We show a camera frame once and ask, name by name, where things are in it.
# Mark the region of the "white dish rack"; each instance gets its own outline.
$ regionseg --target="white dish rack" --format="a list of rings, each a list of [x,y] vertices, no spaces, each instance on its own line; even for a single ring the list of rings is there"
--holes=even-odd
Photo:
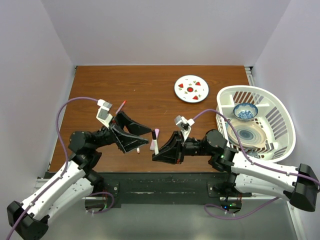
[[[275,95],[256,86],[236,85],[221,89],[216,98],[216,110],[229,120],[236,118],[233,109],[237,104],[252,103],[258,108],[258,114],[252,121],[266,134],[265,147],[254,149],[259,159],[276,163],[292,153],[296,145],[294,124],[287,109]],[[226,122],[218,114],[216,123],[219,132],[228,139]],[[240,151],[233,144],[229,146]]]

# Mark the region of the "beige plate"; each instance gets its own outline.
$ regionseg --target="beige plate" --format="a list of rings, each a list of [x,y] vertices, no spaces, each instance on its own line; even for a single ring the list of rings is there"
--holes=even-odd
[[[266,146],[267,135],[265,131],[254,121],[239,121],[232,119],[231,124],[240,136],[244,148],[264,148]],[[238,140],[232,128],[227,126],[228,138],[238,145]]]

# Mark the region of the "blue and white bowl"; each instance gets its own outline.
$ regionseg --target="blue and white bowl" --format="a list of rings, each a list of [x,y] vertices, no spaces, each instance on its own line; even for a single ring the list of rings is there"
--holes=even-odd
[[[244,102],[235,106],[233,113],[239,120],[250,121],[257,116],[258,108],[252,103]]]

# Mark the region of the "marker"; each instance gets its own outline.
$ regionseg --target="marker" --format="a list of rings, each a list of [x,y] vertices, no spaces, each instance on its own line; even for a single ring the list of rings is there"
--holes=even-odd
[[[152,142],[154,145],[154,155],[157,155],[159,154],[159,149],[158,149],[157,135],[155,130],[152,131]]]
[[[155,130],[155,137],[156,137],[156,139],[158,139],[158,135],[159,135],[159,129],[158,128],[156,128]],[[151,151],[154,151],[155,150],[155,144],[154,144],[154,142],[152,141],[151,142],[151,144],[150,144],[150,150]]]
[[[120,107],[118,108],[118,110],[115,112],[116,115],[118,114],[118,112],[121,111],[121,109],[122,109],[123,106],[126,104],[126,102],[127,102],[126,100],[123,101],[123,103],[120,105]]]

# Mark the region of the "wooden table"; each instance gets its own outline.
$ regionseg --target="wooden table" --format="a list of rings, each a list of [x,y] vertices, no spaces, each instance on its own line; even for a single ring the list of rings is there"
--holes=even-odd
[[[196,104],[178,99],[174,84],[184,75],[196,75],[209,85],[208,97]],[[80,96],[111,102],[111,114],[126,100],[123,111],[133,120],[149,128],[160,129],[158,145],[161,147],[178,130],[174,119],[177,115],[193,118],[200,111],[217,107],[217,94],[227,86],[248,85],[243,66],[79,66],[76,70],[69,98]],[[61,135],[67,145],[74,131],[94,132],[101,127],[96,120],[98,106],[89,100],[69,103],[61,126]],[[199,117],[192,126],[190,137],[202,139],[205,133],[217,128],[212,112]],[[151,140],[151,134],[144,135]],[[187,156],[183,164],[171,165],[152,161],[150,145],[123,154],[115,144],[100,148],[97,172],[214,172],[208,165],[208,156]],[[49,171],[56,172],[65,161],[58,142]]]

